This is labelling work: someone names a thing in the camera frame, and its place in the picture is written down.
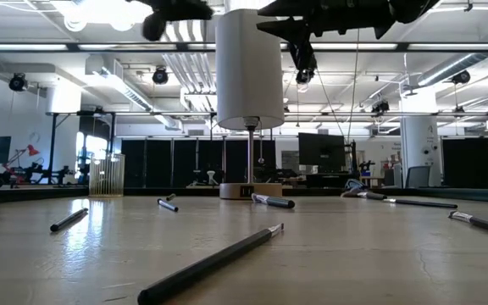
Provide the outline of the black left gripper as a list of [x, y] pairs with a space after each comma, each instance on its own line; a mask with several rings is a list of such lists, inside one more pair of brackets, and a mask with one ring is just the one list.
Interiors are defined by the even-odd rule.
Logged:
[[[207, 2], [203, 0], [136, 0], [149, 6], [152, 12], [143, 20], [141, 33], [142, 36], [150, 41], [158, 41], [163, 35], [166, 21], [179, 21], [189, 19], [212, 19], [214, 12]], [[170, 9], [190, 9], [184, 10], [165, 10]]]

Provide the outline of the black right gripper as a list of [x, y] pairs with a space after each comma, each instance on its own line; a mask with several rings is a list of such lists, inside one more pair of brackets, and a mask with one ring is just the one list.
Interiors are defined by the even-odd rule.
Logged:
[[258, 10], [267, 17], [289, 19], [257, 24], [257, 29], [289, 42], [291, 57], [299, 71], [314, 71], [317, 60], [309, 41], [326, 31], [345, 35], [348, 30], [373, 28], [381, 38], [396, 22], [389, 0], [274, 0]]

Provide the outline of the thick black makeup brush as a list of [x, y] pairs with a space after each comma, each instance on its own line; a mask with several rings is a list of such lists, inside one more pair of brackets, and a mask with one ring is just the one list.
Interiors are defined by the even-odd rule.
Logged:
[[255, 203], [261, 203], [272, 207], [277, 208], [294, 208], [295, 202], [289, 199], [285, 199], [282, 197], [271, 197], [266, 195], [260, 195], [257, 193], [252, 194], [252, 201]]

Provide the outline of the short pen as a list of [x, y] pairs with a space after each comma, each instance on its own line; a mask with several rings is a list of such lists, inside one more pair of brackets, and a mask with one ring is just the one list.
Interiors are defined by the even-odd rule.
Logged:
[[361, 197], [380, 201], [387, 199], [386, 195], [372, 192], [363, 182], [355, 179], [347, 180], [341, 197]]

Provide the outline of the long black makeup brush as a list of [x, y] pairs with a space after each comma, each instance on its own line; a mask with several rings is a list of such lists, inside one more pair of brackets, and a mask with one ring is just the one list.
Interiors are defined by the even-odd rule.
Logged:
[[234, 262], [283, 231], [283, 223], [260, 230], [202, 260], [151, 284], [137, 296], [138, 305], [159, 305], [194, 286], [214, 271]]

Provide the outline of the white shade wooden base lamp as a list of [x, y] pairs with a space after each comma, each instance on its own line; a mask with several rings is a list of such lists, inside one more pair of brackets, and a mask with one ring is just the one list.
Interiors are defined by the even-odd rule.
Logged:
[[219, 197], [246, 200], [252, 194], [279, 197], [280, 183], [254, 180], [254, 134], [283, 125], [280, 42], [257, 28], [265, 18], [240, 8], [219, 18], [215, 32], [218, 126], [247, 133], [247, 180], [223, 183]]

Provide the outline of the black framed light bar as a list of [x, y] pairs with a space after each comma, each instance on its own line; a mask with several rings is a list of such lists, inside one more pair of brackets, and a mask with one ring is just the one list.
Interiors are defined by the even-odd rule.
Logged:
[[[488, 53], [488, 42], [313, 42], [318, 53]], [[213, 53], [213, 42], [0, 42], [0, 53]]]

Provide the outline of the black computer monitor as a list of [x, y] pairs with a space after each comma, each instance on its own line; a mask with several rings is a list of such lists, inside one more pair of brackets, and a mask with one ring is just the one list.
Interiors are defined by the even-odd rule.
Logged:
[[298, 134], [299, 164], [318, 166], [320, 173], [340, 172], [346, 165], [343, 136]]

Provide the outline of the black partition panel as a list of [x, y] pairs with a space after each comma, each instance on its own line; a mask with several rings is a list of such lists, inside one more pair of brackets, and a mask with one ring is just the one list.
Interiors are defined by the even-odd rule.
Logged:
[[488, 138], [444, 139], [441, 146], [443, 186], [488, 189]]
[[125, 186], [138, 188], [185, 188], [214, 180], [247, 180], [245, 140], [123, 140]]

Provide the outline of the clear glass pen holder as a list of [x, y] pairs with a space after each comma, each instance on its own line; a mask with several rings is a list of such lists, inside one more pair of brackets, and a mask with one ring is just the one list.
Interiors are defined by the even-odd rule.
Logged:
[[125, 188], [125, 155], [95, 154], [91, 157], [89, 176], [90, 197], [122, 197]]

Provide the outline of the grey office chair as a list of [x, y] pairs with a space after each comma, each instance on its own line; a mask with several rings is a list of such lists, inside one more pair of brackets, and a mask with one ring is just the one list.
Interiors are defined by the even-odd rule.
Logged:
[[430, 182], [430, 166], [421, 165], [410, 167], [407, 172], [406, 188], [428, 187]]

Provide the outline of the red desk lamp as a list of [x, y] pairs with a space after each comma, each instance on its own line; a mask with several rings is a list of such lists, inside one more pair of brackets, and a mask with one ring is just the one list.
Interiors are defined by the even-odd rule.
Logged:
[[5, 168], [5, 170], [7, 172], [9, 172], [11, 175], [14, 175], [15, 171], [12, 168], [12, 165], [14, 163], [19, 164], [20, 158], [25, 153], [27, 153], [30, 157], [39, 154], [39, 152], [31, 144], [27, 145], [26, 148], [16, 149], [14, 155], [11, 156], [5, 164], [3, 164], [3, 167]]

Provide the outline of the black metal rig frame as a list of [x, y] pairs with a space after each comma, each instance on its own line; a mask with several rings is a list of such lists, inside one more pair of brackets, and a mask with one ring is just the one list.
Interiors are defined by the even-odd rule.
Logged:
[[50, 153], [49, 153], [49, 162], [47, 168], [47, 183], [51, 186], [53, 185], [52, 176], [53, 176], [53, 160], [54, 160], [54, 149], [55, 149], [55, 140], [56, 140], [56, 131], [57, 128], [70, 116], [79, 116], [79, 117], [100, 117], [100, 116], [111, 116], [110, 128], [109, 128], [109, 138], [108, 138], [108, 152], [112, 153], [114, 151], [114, 136], [115, 136], [115, 124], [117, 114], [115, 112], [107, 112], [103, 110], [80, 110], [77, 112], [47, 112], [48, 116], [52, 117], [52, 127], [51, 127], [51, 141], [50, 141]]

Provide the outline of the black metal table frame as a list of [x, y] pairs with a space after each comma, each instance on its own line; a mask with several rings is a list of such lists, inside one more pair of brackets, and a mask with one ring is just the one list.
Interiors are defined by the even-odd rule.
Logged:
[[[406, 189], [374, 189], [375, 192], [389, 197], [438, 197], [445, 199], [461, 199], [479, 202], [488, 202], [488, 189], [463, 188], [406, 188]], [[214, 197], [219, 191], [213, 188], [206, 189], [160, 189], [160, 188], [125, 188], [125, 196], [161, 196], [175, 193], [183, 197]], [[333, 189], [284, 189], [285, 197], [327, 197], [341, 195], [341, 188]], [[0, 202], [23, 202], [42, 199], [55, 199], [65, 197], [88, 197], [89, 191], [85, 187], [55, 187], [55, 188], [0, 188]]]

